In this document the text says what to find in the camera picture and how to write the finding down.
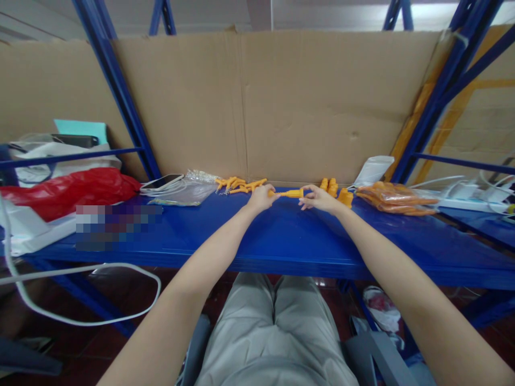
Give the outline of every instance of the person's right hand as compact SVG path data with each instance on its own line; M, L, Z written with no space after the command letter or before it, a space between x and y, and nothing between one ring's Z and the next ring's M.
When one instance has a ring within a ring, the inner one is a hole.
M315 207L330 214L336 214L336 210L344 206L336 198L331 197L328 192L315 185L307 185L303 189L310 190L311 193L308 193L304 198L299 198L299 205L303 205L301 210Z

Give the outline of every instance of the white power adapter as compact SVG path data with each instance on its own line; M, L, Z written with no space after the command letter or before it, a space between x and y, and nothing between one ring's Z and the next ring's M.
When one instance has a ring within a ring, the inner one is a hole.
M471 198L479 188L475 182L461 181L449 192L449 198L467 199Z
M501 203L513 194L510 187L513 182L508 182L499 187L490 187L481 195L481 199L491 203Z

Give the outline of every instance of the orange plastic piece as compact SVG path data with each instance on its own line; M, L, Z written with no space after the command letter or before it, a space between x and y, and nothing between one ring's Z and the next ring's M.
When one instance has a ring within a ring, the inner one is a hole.
M338 184L336 183L336 179L331 179L329 181L329 188L327 189L327 192L331 197L336 198L336 192L338 191Z
M239 189L229 191L229 194L240 193L240 192L248 193L248 189L245 187L240 187Z
M327 178L322 179L322 183L320 184L320 189L327 191L327 186L328 186L327 184L328 184Z
M277 193L274 193L271 190L268 191L268 197L272 197L275 194ZM279 194L281 197L302 198L304 197L304 189L288 190Z
M216 191L219 191L221 188L223 188L225 186L225 184L227 183L227 181L225 180L219 180L219 179L215 179L215 182L218 182L218 188L216 188Z
M349 209L352 208L352 199L354 199L354 194L349 192L346 188L342 188L342 190L340 190L338 201L347 206Z
M239 178L236 178L234 180L234 182L231 184L231 189L234 189L235 187L237 187L238 185L243 185L245 186L246 182L245 180L242 180L242 179L239 179Z
M267 179L262 179L262 180L259 180L259 181L254 181L254 182L246 184L245 188L252 188L252 187L257 188L258 186L263 185L267 181L268 181Z
M225 184L225 185L227 186L227 189L230 189L230 188L231 188L232 183L233 183L234 181L236 181L236 179L237 179L237 177L231 177L231 178L229 178L229 179L227 180L227 182L226 182L226 184Z

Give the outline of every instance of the bag of orange parts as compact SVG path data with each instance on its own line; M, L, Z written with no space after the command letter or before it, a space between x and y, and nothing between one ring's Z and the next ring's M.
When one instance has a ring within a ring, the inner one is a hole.
M435 209L423 205L435 205L439 199L426 191L415 191L402 184L376 182L373 186L359 187L356 195L375 206L381 212L404 214L406 216L427 216Z

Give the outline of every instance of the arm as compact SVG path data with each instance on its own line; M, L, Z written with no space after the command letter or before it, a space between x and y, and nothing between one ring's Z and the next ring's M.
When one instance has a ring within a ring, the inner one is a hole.
M165 288L113 364L102 385L173 385L209 292L234 260L254 218L279 195L272 185L257 188L248 204L209 237Z
M515 373L403 251L322 189L301 198L336 216L398 307L439 385L513 385Z

